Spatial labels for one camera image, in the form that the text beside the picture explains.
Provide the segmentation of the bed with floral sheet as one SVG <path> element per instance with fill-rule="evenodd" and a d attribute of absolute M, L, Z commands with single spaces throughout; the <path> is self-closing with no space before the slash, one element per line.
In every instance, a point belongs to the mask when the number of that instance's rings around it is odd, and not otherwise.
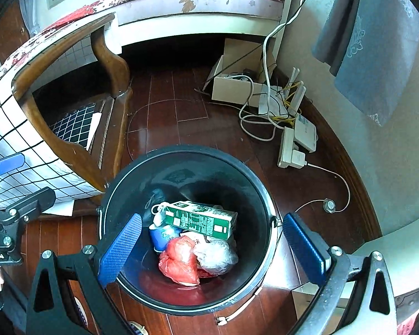
<path fill-rule="evenodd" d="M 111 92 L 129 86 L 122 47 L 169 35 L 238 33 L 267 35 L 284 20 L 287 0 L 97 0 L 45 27 L 0 67 L 0 100 L 21 97 L 58 59 L 66 73 L 98 60 Z"/>

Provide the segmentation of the white power strip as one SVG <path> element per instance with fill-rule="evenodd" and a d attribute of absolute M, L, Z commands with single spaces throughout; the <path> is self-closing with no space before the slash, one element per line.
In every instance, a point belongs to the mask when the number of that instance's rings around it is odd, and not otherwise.
<path fill-rule="evenodd" d="M 306 155 L 294 144 L 294 130 L 285 127 L 282 132 L 281 147 L 278 154 L 278 167 L 302 169 L 307 165 Z"/>

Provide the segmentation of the checkered white tablecloth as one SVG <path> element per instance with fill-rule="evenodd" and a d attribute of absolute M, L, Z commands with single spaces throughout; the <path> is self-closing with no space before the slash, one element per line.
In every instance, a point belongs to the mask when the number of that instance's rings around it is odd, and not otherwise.
<path fill-rule="evenodd" d="M 23 156 L 20 167 L 0 174 L 0 209 L 45 187 L 59 204 L 104 192 L 106 179 L 87 146 L 95 105 L 47 123 L 26 82 L 76 42 L 71 35 L 32 38 L 0 67 L 0 159 Z"/>

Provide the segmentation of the clear plastic bag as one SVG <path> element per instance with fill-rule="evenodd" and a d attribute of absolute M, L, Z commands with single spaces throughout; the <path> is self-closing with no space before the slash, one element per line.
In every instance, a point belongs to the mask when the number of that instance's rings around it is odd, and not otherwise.
<path fill-rule="evenodd" d="M 224 240 L 199 242 L 193 252 L 200 268 L 215 276 L 226 274 L 238 262 L 237 254 Z"/>

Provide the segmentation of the black trash bin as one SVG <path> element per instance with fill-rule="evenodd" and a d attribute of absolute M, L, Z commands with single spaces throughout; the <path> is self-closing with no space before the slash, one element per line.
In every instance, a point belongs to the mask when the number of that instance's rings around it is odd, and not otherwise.
<path fill-rule="evenodd" d="M 205 276 L 194 286 L 174 282 L 159 268 L 153 218 L 208 242 L 197 265 Z M 170 315 L 205 315 L 237 303 L 266 274 L 278 236 L 277 215 L 261 180 L 220 150 L 176 145 L 154 150 L 126 166 L 103 196 L 99 232 L 110 233 L 140 215 L 140 237 L 116 280 L 130 297 Z M 235 251 L 222 267 L 224 240 Z"/>

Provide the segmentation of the open cardboard box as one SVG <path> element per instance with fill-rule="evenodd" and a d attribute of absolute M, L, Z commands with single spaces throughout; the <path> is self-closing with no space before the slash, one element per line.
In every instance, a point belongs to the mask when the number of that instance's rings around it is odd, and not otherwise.
<path fill-rule="evenodd" d="M 227 38 L 223 54 L 205 79 L 202 91 L 214 101 L 239 105 L 249 101 L 250 106 L 257 107 L 266 77 L 274 69 L 272 51 L 263 54 L 261 43 Z"/>

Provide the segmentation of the green white drink carton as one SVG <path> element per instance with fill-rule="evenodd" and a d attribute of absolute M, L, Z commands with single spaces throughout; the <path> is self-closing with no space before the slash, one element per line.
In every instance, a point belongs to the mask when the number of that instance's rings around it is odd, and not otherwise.
<path fill-rule="evenodd" d="M 167 225 L 219 240 L 228 240 L 232 236 L 237 222 L 237 212 L 189 200 L 169 204 L 165 212 Z"/>

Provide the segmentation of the white router box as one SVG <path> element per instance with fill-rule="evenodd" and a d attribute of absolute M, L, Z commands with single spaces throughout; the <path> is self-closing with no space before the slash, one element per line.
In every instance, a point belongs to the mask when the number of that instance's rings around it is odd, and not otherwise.
<path fill-rule="evenodd" d="M 299 113 L 294 122 L 294 140 L 308 152 L 313 153 L 316 151 L 318 141 L 316 126 Z"/>

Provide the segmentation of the grey blue curtain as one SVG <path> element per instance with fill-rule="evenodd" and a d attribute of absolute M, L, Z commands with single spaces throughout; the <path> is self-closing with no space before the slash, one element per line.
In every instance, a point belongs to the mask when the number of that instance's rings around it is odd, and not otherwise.
<path fill-rule="evenodd" d="M 419 12 L 410 0 L 334 0 L 313 48 L 334 85 L 383 126 L 405 89 L 419 44 Z"/>

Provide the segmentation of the white tissue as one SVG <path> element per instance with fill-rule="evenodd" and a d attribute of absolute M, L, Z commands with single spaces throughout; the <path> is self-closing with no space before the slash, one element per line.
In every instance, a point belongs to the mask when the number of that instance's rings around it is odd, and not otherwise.
<path fill-rule="evenodd" d="M 165 209 L 169 204 L 167 202 L 162 202 L 160 204 L 155 204 L 151 207 L 150 211 L 153 215 L 153 224 L 156 227 L 161 227 L 166 223 L 166 212 Z"/>

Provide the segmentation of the red plastic bag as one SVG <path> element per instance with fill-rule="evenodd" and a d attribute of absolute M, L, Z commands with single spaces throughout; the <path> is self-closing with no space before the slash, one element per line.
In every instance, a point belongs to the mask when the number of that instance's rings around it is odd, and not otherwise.
<path fill-rule="evenodd" d="M 187 236 L 171 239 L 159 256 L 159 269 L 163 275 L 184 286 L 199 285 L 194 247 L 195 242 Z"/>

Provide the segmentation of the small blue paper cup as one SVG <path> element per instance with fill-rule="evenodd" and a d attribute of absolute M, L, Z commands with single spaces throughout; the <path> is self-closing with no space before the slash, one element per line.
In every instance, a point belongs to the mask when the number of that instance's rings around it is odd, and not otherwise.
<path fill-rule="evenodd" d="M 171 239 L 178 238 L 182 232 L 181 228 L 173 225 L 156 226 L 152 224 L 149 226 L 150 238 L 153 243 L 153 248 L 156 252 L 164 251 Z"/>

